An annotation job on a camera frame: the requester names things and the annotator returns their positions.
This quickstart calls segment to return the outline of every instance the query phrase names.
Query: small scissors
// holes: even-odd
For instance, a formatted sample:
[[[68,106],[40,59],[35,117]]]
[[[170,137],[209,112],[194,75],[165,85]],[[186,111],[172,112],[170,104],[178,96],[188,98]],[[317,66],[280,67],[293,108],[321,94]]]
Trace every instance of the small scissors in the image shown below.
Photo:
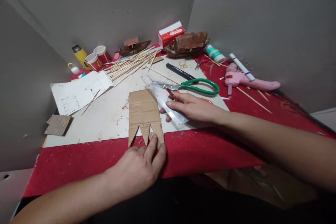
[[[208,57],[205,57],[204,55],[200,56],[199,58],[195,58],[195,61],[197,62],[197,66],[195,67],[195,70],[198,70],[202,63],[208,62],[209,60],[210,59]]]
[[[194,82],[208,83],[214,88],[214,91],[207,91],[207,90],[195,87],[195,86],[188,85],[189,83],[194,83]],[[211,80],[208,80],[208,79],[191,79],[191,80],[188,80],[186,82],[182,82],[181,85],[171,85],[171,84],[168,84],[168,83],[156,81],[156,83],[154,83],[154,85],[158,86],[160,88],[164,88],[164,89],[168,88],[169,90],[172,90],[172,91],[177,91],[181,88],[191,89],[191,90],[194,90],[194,91],[206,94],[206,95],[211,95],[211,96],[214,96],[214,95],[219,93],[219,86],[215,82],[213,82]]]

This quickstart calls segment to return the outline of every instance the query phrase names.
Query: hand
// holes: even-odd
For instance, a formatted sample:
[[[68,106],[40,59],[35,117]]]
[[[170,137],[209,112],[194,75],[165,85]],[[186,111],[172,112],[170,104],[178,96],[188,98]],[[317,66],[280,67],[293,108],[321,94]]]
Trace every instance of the hand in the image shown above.
[[[179,92],[175,92],[174,95],[180,102],[167,101],[166,105],[171,109],[181,111],[191,120],[219,124],[221,118],[228,113],[224,109],[194,95]],[[162,108],[160,113],[165,113],[165,110]],[[169,122],[170,120],[170,116],[167,115],[166,121]]]
[[[117,192],[119,202],[134,197],[151,187],[166,160],[166,146],[161,144],[153,159],[158,141],[153,135],[148,147],[129,148],[115,166],[106,170],[107,182]]]

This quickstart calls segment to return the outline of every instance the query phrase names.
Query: person's left hand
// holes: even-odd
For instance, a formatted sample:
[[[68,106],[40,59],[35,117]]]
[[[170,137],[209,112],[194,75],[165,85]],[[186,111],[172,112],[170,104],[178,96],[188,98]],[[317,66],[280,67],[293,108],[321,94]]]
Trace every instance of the person's left hand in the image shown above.
[[[107,182],[113,191],[118,192],[115,196],[119,201],[146,191],[156,181],[166,160],[165,144],[161,144],[153,158],[157,141],[157,135],[153,135],[147,148],[129,148],[115,166],[106,170]]]

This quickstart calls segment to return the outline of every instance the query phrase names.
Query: glue gun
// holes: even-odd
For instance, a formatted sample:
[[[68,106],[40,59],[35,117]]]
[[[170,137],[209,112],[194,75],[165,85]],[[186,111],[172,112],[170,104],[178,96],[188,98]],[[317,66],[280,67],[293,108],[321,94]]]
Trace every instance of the glue gun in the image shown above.
[[[231,63],[227,67],[225,73],[225,85],[229,88],[228,95],[231,95],[232,87],[236,87],[238,86],[238,84],[242,84],[244,86],[248,86],[261,91],[271,91],[280,87],[279,82],[268,82],[259,79],[250,81],[243,72],[238,70],[238,67],[235,63]]]

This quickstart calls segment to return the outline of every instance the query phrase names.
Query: green-handled scissors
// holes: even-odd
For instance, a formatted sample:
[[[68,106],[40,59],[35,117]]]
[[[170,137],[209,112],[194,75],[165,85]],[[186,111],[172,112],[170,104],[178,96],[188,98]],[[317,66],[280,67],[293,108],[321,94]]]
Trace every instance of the green-handled scissors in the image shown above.
[[[183,89],[191,89],[191,90],[194,90],[194,91],[206,94],[206,95],[211,95],[211,96],[214,96],[219,93],[219,86],[215,82],[208,80],[208,79],[191,79],[186,82],[182,82],[181,85],[171,85],[171,84],[160,82],[160,81],[155,81],[155,82],[156,83],[154,83],[154,85],[159,86],[161,88],[169,88],[171,91],[177,91],[183,88]],[[188,85],[189,83],[194,83],[194,82],[208,83],[214,88],[214,91],[207,91],[207,90],[195,87],[195,86]]]

